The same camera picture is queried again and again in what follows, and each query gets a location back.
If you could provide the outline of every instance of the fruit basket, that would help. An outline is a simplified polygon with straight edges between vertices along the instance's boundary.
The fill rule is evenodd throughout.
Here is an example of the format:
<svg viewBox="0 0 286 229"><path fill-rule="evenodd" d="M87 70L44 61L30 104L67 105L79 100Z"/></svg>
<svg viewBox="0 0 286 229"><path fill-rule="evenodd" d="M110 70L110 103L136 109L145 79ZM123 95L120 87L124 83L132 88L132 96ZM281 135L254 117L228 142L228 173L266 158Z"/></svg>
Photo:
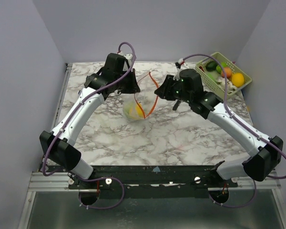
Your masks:
<svg viewBox="0 0 286 229"><path fill-rule="evenodd" d="M244 84L240 87L238 87L236 90L228 91L227 97L233 96L238 91L242 90L244 87L246 87L249 83L252 82L252 79L244 73L241 69L239 69L235 64L233 64L230 60L228 60L224 55L222 55L220 52L214 52L212 55L215 59L217 59L219 62L225 62L227 67L229 67L232 70L232 74L235 73L241 73L244 77ZM221 77L220 74L217 71L211 71L208 72L206 70L206 65L213 61L210 58L206 58L204 60L199 61L196 66L195 70L201 75L202 81L204 84L213 91L216 95L224 98L225 90L222 88L222 86L216 81L218 77Z"/></svg>

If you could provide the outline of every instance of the metal frame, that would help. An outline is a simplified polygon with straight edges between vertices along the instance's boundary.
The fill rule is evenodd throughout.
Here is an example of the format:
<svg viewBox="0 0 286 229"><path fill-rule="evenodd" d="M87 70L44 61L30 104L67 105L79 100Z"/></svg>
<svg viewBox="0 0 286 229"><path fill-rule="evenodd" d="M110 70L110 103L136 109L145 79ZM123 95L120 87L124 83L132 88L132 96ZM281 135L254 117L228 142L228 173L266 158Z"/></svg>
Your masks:
<svg viewBox="0 0 286 229"><path fill-rule="evenodd" d="M56 126L60 112L62 107L62 102L65 96L65 92L67 89L69 77L72 70L72 63L67 64L65 77L63 80L63 85L61 88L59 102L56 107L55 117L52 122L52 128ZM271 175L276 176L276 172L273 171ZM67 173L55 173L50 177L44 177L42 173L32 173L28 193L24 202L24 207L22 209L20 222L18 225L18 229L26 229L30 216L31 211L33 208L33 203L35 200L36 192L96 192L96 189L75 189L70 190L68 189L68 180L69 177ZM249 177L242 177L238 179L238 187L231 187L230 190L249 190L253 189L253 182L252 179ZM279 211L279 216L282 220L282 224L284 228L286 228L286 206L283 201L282 193L281 193L281 185L279 180L266 178L263 182L256 183L258 189L272 189L274 199ZM209 188L209 190L218 190L217 188Z"/></svg>

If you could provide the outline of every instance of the gray floor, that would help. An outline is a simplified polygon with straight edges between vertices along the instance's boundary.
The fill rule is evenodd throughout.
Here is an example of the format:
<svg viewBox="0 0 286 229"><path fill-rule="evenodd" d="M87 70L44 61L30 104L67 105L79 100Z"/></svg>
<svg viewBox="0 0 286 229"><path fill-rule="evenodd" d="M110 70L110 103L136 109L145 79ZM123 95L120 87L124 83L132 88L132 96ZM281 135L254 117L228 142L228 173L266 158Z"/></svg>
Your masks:
<svg viewBox="0 0 286 229"><path fill-rule="evenodd" d="M252 190L230 192L227 203L238 205ZM29 229L281 229L272 190L259 190L248 207L227 209L209 199L125 199L111 210L79 207L78 193L36 193ZM100 200L111 205L114 200Z"/></svg>

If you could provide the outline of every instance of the marble surface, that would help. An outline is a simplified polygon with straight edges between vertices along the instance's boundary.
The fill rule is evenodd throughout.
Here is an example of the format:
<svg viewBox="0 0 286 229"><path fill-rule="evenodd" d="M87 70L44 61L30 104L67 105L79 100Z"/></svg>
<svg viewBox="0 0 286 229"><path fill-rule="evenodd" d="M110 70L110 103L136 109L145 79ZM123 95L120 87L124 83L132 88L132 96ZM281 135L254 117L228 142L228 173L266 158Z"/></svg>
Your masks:
<svg viewBox="0 0 286 229"><path fill-rule="evenodd" d="M77 100L86 76L102 65L103 62L73 64L59 120ZM134 68L136 75L150 69L158 71L159 83L166 74L176 73L174 63L136 62ZM150 117L129 120L122 112L128 96L108 98L82 129L74 147L90 165L215 165L246 155L224 130L193 113L185 103L173 111L174 102L159 99ZM241 94L229 99L228 105L251 123Z"/></svg>

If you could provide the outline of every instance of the marble table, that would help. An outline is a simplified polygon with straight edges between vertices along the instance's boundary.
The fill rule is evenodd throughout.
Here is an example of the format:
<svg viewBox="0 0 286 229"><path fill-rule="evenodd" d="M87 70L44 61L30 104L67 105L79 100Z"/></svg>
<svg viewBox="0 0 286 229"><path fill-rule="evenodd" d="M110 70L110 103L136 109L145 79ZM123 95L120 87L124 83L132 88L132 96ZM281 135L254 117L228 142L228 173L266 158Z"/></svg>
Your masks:
<svg viewBox="0 0 286 229"><path fill-rule="evenodd" d="M103 64L73 64L59 121L77 100L86 76ZM136 62L134 68L136 75L150 69L158 71L160 83L167 74L176 73L174 63L167 62ZM215 165L246 155L224 130L193 113L185 103L173 111L174 102L159 99L149 118L129 120L122 112L127 96L108 98L82 129L74 147L90 165ZM241 93L229 99L228 105L251 123Z"/></svg>

